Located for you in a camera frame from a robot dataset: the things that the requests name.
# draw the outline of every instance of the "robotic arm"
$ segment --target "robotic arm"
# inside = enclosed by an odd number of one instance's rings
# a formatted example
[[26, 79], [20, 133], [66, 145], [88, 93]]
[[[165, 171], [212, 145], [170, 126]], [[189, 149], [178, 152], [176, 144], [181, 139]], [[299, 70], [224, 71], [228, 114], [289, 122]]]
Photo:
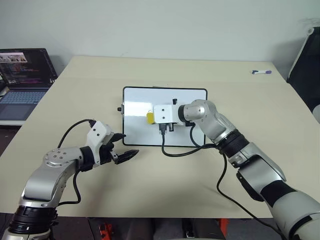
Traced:
[[[105, 163], [123, 163], [133, 158], [139, 150], [130, 150], [122, 155], [113, 151], [114, 144], [126, 135], [113, 133], [100, 122], [90, 123], [84, 147], [56, 148], [44, 157], [41, 166], [33, 172], [22, 192], [19, 206], [3, 240], [44, 240], [51, 238], [51, 226], [57, 218], [56, 207], [79, 203], [81, 198], [75, 183], [79, 172], [89, 171]], [[75, 174], [73, 186], [78, 201], [60, 202], [68, 178]]]
[[251, 198], [265, 202], [288, 240], [320, 239], [320, 203], [291, 188], [281, 168], [247, 139], [208, 100], [178, 107], [182, 122], [194, 122], [228, 157], [241, 185]]

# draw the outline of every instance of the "white wall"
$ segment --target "white wall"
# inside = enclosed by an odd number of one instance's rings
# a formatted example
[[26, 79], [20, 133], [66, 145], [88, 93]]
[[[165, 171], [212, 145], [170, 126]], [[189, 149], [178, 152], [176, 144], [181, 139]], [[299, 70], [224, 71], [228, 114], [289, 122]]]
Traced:
[[0, 48], [74, 55], [273, 61], [286, 77], [320, 0], [0, 0]]

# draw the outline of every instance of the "floor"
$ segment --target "floor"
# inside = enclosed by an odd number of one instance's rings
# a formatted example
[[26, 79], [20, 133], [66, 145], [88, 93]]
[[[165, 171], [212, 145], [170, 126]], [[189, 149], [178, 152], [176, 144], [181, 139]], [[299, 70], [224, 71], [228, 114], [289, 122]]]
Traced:
[[[6, 149], [19, 129], [2, 129], [0, 127], [0, 155]], [[0, 213], [0, 237], [9, 226], [13, 214]], [[265, 222], [275, 226], [272, 218]], [[58, 217], [58, 225], [53, 227], [56, 240], [100, 240], [99, 226], [102, 223], [112, 224], [112, 240], [127, 240], [133, 220], [131, 218], [87, 218]], [[154, 240], [183, 238], [182, 220], [180, 218], [155, 218]], [[270, 228], [261, 225], [253, 219], [230, 219], [227, 227], [227, 240], [281, 240]]]

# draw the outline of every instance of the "laptop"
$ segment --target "laptop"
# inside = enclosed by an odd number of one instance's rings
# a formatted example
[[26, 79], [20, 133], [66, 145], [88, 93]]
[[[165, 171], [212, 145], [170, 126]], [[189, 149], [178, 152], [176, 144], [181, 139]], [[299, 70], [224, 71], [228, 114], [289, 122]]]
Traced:
[[0, 121], [26, 120], [58, 77], [45, 48], [0, 49], [0, 75]]

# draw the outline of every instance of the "whiteboard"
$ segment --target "whiteboard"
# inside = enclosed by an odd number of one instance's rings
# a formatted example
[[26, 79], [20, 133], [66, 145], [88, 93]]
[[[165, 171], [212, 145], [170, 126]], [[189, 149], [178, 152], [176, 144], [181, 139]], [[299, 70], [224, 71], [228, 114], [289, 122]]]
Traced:
[[[148, 124], [146, 118], [154, 105], [173, 104], [173, 99], [177, 99], [177, 105], [184, 105], [197, 99], [207, 100], [207, 97], [208, 92], [204, 88], [124, 87], [122, 131], [126, 137], [123, 144], [161, 146], [159, 125]], [[174, 131], [168, 128], [165, 146], [194, 147], [190, 140], [190, 128], [177, 124], [174, 124]], [[205, 144], [205, 135], [198, 126], [193, 129], [192, 136], [199, 145]]]

